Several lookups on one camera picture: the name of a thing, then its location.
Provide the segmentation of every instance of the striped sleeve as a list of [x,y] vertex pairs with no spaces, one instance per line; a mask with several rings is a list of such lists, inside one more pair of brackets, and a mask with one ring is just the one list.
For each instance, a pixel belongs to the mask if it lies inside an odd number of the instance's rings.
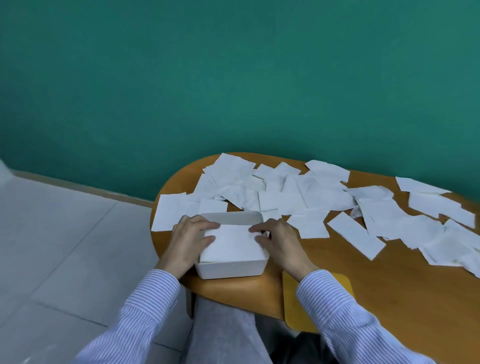
[[85,346],[73,362],[144,363],[179,291],[180,284],[171,274],[150,271],[121,308],[116,324]]
[[343,364],[434,364],[403,346],[326,270],[306,276],[297,288],[297,298]]

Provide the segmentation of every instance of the person's left hand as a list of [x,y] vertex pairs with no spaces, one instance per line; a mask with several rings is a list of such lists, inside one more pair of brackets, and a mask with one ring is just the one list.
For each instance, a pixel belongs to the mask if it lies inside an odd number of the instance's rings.
[[164,270],[180,279],[197,262],[200,253],[215,241],[215,236],[200,239],[200,232],[219,227],[219,223],[208,221],[200,215],[192,218],[182,216],[173,227],[170,243],[155,269]]

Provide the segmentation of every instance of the shirt cuff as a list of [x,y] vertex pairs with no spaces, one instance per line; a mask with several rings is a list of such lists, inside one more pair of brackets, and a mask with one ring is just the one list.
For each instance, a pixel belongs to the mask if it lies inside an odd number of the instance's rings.
[[297,298],[315,323],[323,327],[342,306],[355,299],[326,270],[307,275],[297,288]]
[[125,302],[160,324],[175,304],[180,283],[168,272],[153,269],[140,282]]

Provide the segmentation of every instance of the table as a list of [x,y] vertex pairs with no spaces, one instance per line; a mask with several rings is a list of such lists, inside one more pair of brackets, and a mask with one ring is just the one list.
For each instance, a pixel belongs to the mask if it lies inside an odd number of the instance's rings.
[[[255,153],[230,153],[246,160],[275,167],[281,161],[306,172],[304,162]],[[175,173],[162,187],[152,209],[153,222],[160,194],[193,192],[202,168],[218,155],[197,160]],[[394,177],[351,171],[348,187],[381,185],[394,192],[399,206],[411,215],[408,193],[402,192]],[[480,206],[457,194],[445,196],[480,214]],[[228,211],[238,211],[228,204]],[[331,211],[325,222],[339,212]],[[479,219],[476,233],[480,233]],[[418,250],[400,240],[387,246],[370,261],[327,225],[329,239],[306,239],[301,244],[319,267],[346,275],[357,302],[375,314],[382,325],[408,348],[446,364],[479,362],[480,279],[462,268],[430,266]],[[164,252],[170,232],[152,232],[158,256]],[[263,315],[284,318],[281,269],[270,259],[257,277],[200,279],[191,269],[180,282],[192,292],[217,302]]]

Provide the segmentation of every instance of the white box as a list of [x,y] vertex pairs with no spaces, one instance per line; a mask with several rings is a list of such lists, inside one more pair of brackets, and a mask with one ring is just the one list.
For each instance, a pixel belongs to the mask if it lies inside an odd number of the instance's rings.
[[[263,222],[264,218],[260,212],[241,211],[223,212],[217,214],[202,214],[209,221],[225,225],[255,225]],[[265,259],[246,260],[236,262],[212,262],[195,263],[195,268],[201,279],[233,278],[259,276],[267,265],[268,253],[263,250]]]

